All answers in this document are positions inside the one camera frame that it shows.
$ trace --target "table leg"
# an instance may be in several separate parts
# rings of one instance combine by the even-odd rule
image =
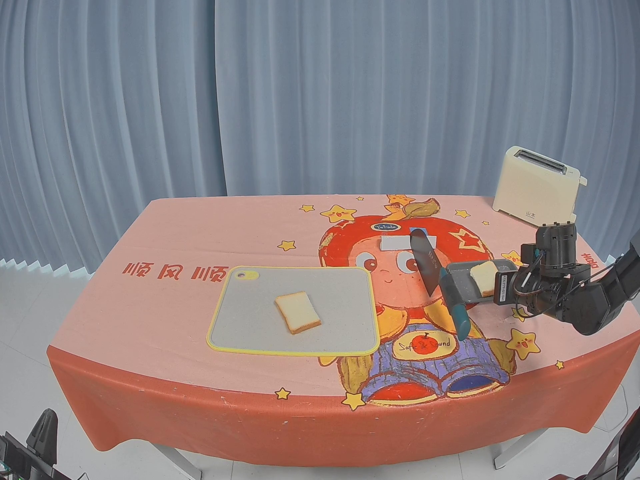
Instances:
[[[191,480],[202,480],[202,471],[191,464],[178,450],[162,444],[154,444],[154,446],[158,452],[171,460],[180,473],[187,475]]]
[[[520,439],[518,439],[514,444],[509,446],[507,450],[502,452],[498,457],[493,459],[493,466],[496,469],[504,468],[511,459],[516,458],[520,453],[522,453],[530,444],[533,443],[536,439],[538,439],[542,434],[547,431],[546,428],[540,428],[533,432],[529,432],[525,434]]]

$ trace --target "blue curtain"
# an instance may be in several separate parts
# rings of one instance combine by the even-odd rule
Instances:
[[[577,167],[601,255],[640,227],[639,0],[216,0],[228,193],[495,194]]]
[[[226,194],[213,11],[0,0],[0,258],[91,272],[152,199]]]
[[[624,252],[639,41],[639,0],[0,0],[0,257],[95,270],[158,197],[491,196],[514,144]]]

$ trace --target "knife handle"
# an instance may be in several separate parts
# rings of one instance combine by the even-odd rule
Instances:
[[[449,310],[449,315],[453,320],[453,325],[456,328],[458,339],[463,341],[471,332],[471,320],[469,320],[469,315],[467,314],[467,305],[453,281],[453,276],[444,268],[440,271],[440,290]]]

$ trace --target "white label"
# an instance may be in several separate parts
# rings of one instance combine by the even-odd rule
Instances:
[[[500,302],[507,300],[507,275],[500,276]]]
[[[431,247],[436,249],[437,238],[427,236]],[[409,235],[382,235],[380,251],[411,251],[411,236]]]

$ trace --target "white toaster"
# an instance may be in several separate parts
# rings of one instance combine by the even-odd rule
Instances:
[[[548,156],[513,146],[504,155],[493,209],[542,226],[575,222],[575,199],[587,178]]]

